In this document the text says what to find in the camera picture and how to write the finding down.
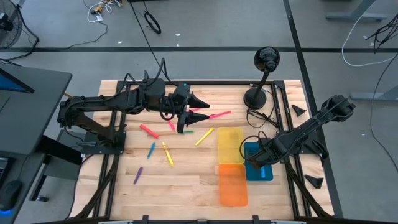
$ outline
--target lamp head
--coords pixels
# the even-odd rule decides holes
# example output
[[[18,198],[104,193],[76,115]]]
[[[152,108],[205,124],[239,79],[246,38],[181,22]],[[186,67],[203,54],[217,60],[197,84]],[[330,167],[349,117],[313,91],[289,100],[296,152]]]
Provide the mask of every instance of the lamp head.
[[[262,72],[273,72],[279,64],[280,55],[274,47],[263,47],[254,55],[254,65]]]

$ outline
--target white cable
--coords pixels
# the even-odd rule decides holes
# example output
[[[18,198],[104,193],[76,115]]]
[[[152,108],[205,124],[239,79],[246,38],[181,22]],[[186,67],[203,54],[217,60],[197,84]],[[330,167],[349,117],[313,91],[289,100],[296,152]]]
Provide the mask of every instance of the white cable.
[[[94,20],[94,21],[91,21],[91,20],[90,20],[91,9],[94,8],[94,7],[97,6],[97,5],[102,4],[103,2],[104,2],[104,0],[102,0],[102,1],[100,1],[99,3],[97,3],[97,4],[93,5],[93,6],[91,6],[91,7],[88,9],[88,12],[87,12],[87,21],[88,21],[88,22],[98,22],[97,19]],[[110,5],[116,5],[116,3],[111,3],[111,2],[109,2],[109,1],[108,1],[107,3],[105,3],[104,8],[106,9],[106,11],[107,11],[108,13],[112,13],[112,7],[111,7]]]
[[[97,4],[95,4],[95,5],[92,5],[92,6],[88,9],[88,12],[87,12],[87,21],[88,21],[88,22],[98,22],[97,19],[94,20],[94,21],[91,21],[91,20],[90,20],[90,12],[91,12],[91,9],[92,9],[92,8],[94,8],[95,6],[97,6],[97,5],[101,4],[101,3],[102,3],[102,1],[99,2],[99,3],[97,3]]]
[[[392,60],[392,59],[394,58],[394,57],[391,57],[391,58],[386,59],[386,60],[383,60],[383,61],[381,61],[381,62],[371,62],[371,63],[366,63],[366,64],[363,64],[363,65],[354,65],[354,64],[351,64],[351,63],[347,62],[346,58],[344,57],[344,46],[346,45],[346,43],[347,43],[347,41],[348,41],[348,39],[349,39],[351,33],[353,32],[353,30],[354,30],[356,24],[359,22],[359,20],[362,18],[362,16],[373,6],[373,4],[374,4],[374,3],[372,3],[372,4],[368,7],[368,9],[367,9],[366,11],[364,11],[363,14],[362,14],[362,15],[358,18],[358,20],[354,23],[354,26],[353,26],[353,28],[351,28],[351,30],[350,30],[350,32],[349,32],[349,34],[348,34],[348,36],[347,36],[346,41],[344,41],[343,46],[341,47],[341,55],[343,56],[343,60],[346,62],[347,65],[351,65],[352,67],[363,67],[363,66],[367,66],[367,65],[376,65],[376,64],[379,64],[379,63],[388,62],[388,61],[390,61],[390,60]]]

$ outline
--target lamp base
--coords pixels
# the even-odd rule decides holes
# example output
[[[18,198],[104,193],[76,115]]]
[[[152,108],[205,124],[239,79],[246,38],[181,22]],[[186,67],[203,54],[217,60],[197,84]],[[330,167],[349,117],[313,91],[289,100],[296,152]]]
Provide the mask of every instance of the lamp base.
[[[267,96],[263,91],[260,91],[257,95],[256,99],[254,99],[254,95],[256,94],[256,88],[251,88],[243,96],[243,101],[246,106],[250,109],[260,109],[262,108],[267,101]]]

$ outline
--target blue tray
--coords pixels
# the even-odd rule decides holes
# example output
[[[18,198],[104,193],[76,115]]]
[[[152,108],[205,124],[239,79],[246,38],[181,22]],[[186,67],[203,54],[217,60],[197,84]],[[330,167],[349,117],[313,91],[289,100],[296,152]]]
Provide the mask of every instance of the blue tray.
[[[258,152],[259,145],[257,142],[246,142],[243,144],[243,148],[245,157],[248,157],[248,155]],[[244,166],[246,167],[247,181],[272,181],[274,178],[271,165],[255,169],[249,161],[244,161]]]

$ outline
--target yellow crayon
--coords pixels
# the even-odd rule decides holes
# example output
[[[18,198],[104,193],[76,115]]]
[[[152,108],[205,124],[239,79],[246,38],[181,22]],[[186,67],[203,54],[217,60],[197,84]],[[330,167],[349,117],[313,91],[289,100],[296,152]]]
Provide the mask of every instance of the yellow crayon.
[[[198,142],[195,143],[195,146],[198,146],[199,143],[201,143],[213,130],[214,130],[214,128],[210,128],[210,129],[206,132],[206,134],[205,134],[202,138],[200,138]]]
[[[164,142],[162,142],[162,145],[163,145],[164,151],[166,152],[166,156],[167,156],[167,159],[169,160],[170,165],[174,166],[172,157],[170,156],[169,151],[167,150],[166,144],[164,144]]]

